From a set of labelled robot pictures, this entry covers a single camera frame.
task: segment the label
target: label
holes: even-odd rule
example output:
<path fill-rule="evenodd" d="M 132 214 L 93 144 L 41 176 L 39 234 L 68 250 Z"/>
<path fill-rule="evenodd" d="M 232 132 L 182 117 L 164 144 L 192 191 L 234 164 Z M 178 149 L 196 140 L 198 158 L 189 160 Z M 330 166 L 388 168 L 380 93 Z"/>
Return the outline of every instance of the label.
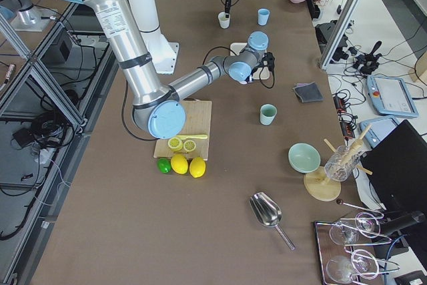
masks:
<path fill-rule="evenodd" d="M 112 6 L 98 11 L 96 13 L 96 17 L 98 18 L 107 38 L 112 38 L 129 31 L 127 21 L 118 6 Z"/>
<path fill-rule="evenodd" d="M 416 280 L 411 280 L 410 282 L 409 282 L 409 284 L 410 285 L 421 285 L 421 284 L 423 284 L 423 282 L 422 282 L 422 280 L 421 279 L 416 279 Z"/>

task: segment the black monitor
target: black monitor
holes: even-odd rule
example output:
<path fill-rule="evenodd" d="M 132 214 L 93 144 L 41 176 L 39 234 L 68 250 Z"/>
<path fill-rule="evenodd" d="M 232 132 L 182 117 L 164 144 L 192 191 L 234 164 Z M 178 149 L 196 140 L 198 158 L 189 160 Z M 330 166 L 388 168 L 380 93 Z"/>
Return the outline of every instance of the black monitor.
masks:
<path fill-rule="evenodd" d="M 367 156 L 365 168 L 387 212 L 407 214 L 421 211 L 427 215 L 427 143 L 404 120 Z M 402 230 L 405 239 L 424 268 L 427 268 L 427 223 Z"/>

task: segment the brown table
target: brown table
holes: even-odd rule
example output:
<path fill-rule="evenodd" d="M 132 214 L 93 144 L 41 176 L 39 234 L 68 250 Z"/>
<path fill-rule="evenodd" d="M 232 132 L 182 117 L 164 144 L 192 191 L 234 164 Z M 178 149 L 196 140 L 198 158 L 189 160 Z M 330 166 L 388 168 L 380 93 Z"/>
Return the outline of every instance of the brown table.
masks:
<path fill-rule="evenodd" d="M 276 85 L 268 90 L 223 77 L 193 96 L 213 101 L 207 172 L 195 180 L 161 174 L 154 143 L 125 133 L 119 73 L 31 284 L 319 284 L 312 222 L 350 210 L 311 197 L 288 163 L 294 143 L 315 146 L 324 164 L 331 152 L 323 138 L 343 142 L 306 4 L 241 0 L 230 28 L 220 29 L 220 0 L 156 1 L 163 33 L 181 46 L 165 83 L 194 70 L 210 48 L 261 30 L 276 57 Z M 264 27 L 256 24 L 260 7 L 272 12 Z M 292 87 L 311 81 L 325 100 L 302 104 Z M 259 124 L 264 103 L 278 108 L 271 126 Z M 259 191 L 281 206 L 294 252 L 256 220 L 248 200 Z M 353 179 L 340 197 L 358 202 Z"/>

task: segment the wine glass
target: wine glass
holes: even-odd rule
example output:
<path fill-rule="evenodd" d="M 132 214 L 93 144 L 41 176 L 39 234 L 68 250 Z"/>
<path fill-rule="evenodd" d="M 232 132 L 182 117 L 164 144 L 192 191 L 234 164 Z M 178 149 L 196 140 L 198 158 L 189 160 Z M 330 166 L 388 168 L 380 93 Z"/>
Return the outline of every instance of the wine glass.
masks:
<path fill-rule="evenodd" d="M 381 237 L 384 241 L 357 244 L 360 234 L 370 239 Z M 329 237 L 335 244 L 341 246 L 373 246 L 389 244 L 391 240 L 388 236 L 380 234 L 378 219 L 368 212 L 360 212 L 355 218 L 341 218 L 334 222 L 329 229 Z"/>
<path fill-rule="evenodd" d="M 339 284 L 361 284 L 358 276 L 372 280 L 380 273 L 377 259 L 366 250 L 355 250 L 351 257 L 334 256 L 326 264 L 326 274 Z"/>

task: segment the round wooden base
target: round wooden base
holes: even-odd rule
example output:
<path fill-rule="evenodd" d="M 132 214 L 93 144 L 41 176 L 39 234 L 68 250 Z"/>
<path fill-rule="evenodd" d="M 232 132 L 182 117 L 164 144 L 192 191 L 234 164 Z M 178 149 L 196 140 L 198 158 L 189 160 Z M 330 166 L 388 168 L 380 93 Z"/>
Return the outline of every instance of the round wooden base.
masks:
<path fill-rule="evenodd" d="M 304 185 L 311 196 L 324 202 L 336 199 L 341 192 L 341 183 L 329 179 L 323 166 L 304 175 Z"/>

